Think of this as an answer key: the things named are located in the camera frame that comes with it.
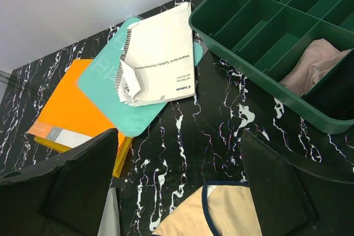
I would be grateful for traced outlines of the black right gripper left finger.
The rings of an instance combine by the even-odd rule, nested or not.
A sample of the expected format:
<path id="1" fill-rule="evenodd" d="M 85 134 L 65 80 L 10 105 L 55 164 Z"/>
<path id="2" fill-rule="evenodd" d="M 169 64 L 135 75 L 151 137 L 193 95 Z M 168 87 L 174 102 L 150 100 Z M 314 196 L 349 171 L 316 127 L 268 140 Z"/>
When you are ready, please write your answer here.
<path id="1" fill-rule="evenodd" d="M 1 235 L 97 235 L 118 131 L 1 177 Z"/>

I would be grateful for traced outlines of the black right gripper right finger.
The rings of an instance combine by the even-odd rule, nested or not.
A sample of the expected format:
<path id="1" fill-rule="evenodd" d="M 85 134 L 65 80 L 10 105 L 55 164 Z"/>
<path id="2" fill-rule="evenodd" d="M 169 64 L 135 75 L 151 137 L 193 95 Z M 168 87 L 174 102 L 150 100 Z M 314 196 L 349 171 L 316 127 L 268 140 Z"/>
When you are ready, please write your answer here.
<path id="1" fill-rule="evenodd" d="M 250 130 L 240 152 L 263 235 L 353 235 L 353 174 Z"/>

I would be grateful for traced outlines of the grey underwear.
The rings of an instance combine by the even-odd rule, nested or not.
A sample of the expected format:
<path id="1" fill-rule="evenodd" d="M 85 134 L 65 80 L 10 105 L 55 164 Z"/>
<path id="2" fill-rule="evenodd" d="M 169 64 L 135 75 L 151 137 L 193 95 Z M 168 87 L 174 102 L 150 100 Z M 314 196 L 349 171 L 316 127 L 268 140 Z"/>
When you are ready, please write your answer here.
<path id="1" fill-rule="evenodd" d="M 107 192 L 106 203 L 103 210 L 98 236 L 120 236 L 119 210 L 116 188 Z"/>

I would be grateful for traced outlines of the beige underwear navy trim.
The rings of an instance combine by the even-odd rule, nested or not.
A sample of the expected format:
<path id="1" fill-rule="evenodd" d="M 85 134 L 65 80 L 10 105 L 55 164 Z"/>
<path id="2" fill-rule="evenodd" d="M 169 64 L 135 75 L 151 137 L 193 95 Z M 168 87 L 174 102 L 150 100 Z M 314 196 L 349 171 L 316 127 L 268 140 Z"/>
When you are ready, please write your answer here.
<path id="1" fill-rule="evenodd" d="M 172 211 L 153 235 L 262 235 L 249 185 L 210 181 Z"/>

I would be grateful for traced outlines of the pink rolled underwear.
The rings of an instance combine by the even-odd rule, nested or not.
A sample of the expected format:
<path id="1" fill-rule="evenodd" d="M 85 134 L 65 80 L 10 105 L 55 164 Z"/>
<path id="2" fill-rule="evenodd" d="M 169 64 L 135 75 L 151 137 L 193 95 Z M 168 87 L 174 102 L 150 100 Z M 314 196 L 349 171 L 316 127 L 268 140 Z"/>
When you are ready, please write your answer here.
<path id="1" fill-rule="evenodd" d="M 351 51 L 351 49 L 339 51 L 326 39 L 314 40 L 280 84 L 301 97 L 309 93 Z"/>

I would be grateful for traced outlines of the yellow binder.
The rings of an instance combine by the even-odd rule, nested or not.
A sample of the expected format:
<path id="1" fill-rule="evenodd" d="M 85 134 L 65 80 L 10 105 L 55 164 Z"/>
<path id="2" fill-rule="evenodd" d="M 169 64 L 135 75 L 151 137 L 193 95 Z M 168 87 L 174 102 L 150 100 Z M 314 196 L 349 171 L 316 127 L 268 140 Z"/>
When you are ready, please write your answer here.
<path id="1" fill-rule="evenodd" d="M 64 146 L 62 144 L 56 143 L 51 140 L 47 140 L 38 136 L 34 137 L 34 140 L 38 143 L 41 144 L 47 148 L 51 148 L 57 152 L 63 153 L 71 148 L 68 146 Z M 118 151 L 117 151 L 117 156 L 116 156 L 116 161 L 115 165 L 113 168 L 113 176 L 116 178 L 119 178 L 121 175 L 121 171 L 128 153 L 128 149 L 131 146 L 131 142 L 133 138 L 125 137 L 123 134 L 119 133 L 118 134 L 118 140 L 119 140 L 119 146 L 118 146 Z"/>

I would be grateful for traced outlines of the orange folder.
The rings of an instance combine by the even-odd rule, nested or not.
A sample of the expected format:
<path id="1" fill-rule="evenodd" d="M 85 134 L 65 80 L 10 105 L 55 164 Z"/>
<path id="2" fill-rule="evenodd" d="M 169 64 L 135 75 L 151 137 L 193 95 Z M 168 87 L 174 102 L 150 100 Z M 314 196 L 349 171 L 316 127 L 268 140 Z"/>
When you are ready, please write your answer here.
<path id="1" fill-rule="evenodd" d="M 78 88 L 91 59 L 74 60 L 28 133 L 60 153 L 94 138 L 114 124 Z"/>

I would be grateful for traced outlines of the teal plastic board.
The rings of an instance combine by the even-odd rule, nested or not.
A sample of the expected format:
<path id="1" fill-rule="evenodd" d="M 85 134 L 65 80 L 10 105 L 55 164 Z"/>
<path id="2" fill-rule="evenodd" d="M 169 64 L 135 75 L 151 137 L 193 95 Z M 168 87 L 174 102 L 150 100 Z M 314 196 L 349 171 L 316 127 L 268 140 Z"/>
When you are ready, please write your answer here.
<path id="1" fill-rule="evenodd" d="M 79 89 L 113 123 L 120 133 L 127 137 L 137 137 L 148 128 L 153 119 L 166 105 L 151 104 L 131 107 L 120 101 L 115 88 L 120 56 L 123 53 L 128 26 L 139 22 L 139 18 L 125 21 L 116 34 L 98 53 L 89 67 L 78 79 Z"/>

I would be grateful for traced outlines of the white Canon safety booklet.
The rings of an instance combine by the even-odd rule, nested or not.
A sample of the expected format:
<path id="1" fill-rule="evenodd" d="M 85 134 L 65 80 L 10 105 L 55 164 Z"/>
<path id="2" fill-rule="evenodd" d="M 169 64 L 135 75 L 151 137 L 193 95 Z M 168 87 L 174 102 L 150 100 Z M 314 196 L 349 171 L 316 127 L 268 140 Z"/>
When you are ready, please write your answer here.
<path id="1" fill-rule="evenodd" d="M 121 102 L 140 107 L 195 95 L 190 15 L 184 2 L 128 26 L 114 83 Z"/>

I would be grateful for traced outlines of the green compartment tray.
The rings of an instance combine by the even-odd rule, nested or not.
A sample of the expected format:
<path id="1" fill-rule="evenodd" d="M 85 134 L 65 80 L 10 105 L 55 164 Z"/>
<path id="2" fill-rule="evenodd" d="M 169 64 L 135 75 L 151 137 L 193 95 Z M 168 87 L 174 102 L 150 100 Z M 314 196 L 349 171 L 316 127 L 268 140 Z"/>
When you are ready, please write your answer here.
<path id="1" fill-rule="evenodd" d="M 318 130 L 353 126 L 353 0 L 203 0 L 189 23 L 211 52 Z M 314 70 L 308 92 L 294 94 L 280 82 L 316 40 L 340 62 Z"/>

